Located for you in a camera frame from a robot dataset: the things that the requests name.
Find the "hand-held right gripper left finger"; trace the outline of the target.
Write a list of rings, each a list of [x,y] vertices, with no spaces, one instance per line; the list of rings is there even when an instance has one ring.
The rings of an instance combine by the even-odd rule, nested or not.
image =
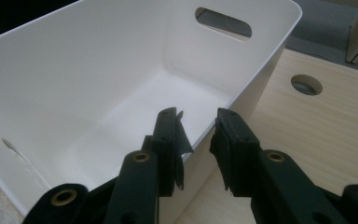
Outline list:
[[[158,224],[159,199],[184,187],[183,156],[191,153],[174,107],[158,113],[154,131],[121,166],[103,224]]]

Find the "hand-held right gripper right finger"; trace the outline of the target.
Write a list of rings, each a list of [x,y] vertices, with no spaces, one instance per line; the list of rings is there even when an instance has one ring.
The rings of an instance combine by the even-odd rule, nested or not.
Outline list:
[[[251,199],[257,224],[348,224],[290,156],[261,148],[239,114],[217,111],[210,152],[225,188]]]

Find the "white plastic bin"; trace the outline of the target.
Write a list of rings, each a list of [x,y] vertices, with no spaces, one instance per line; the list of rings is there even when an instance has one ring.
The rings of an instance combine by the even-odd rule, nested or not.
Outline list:
[[[0,35],[0,188],[22,214],[94,189],[174,107],[193,147],[174,224],[215,167],[217,110],[248,118],[302,11],[294,0],[80,0]]]

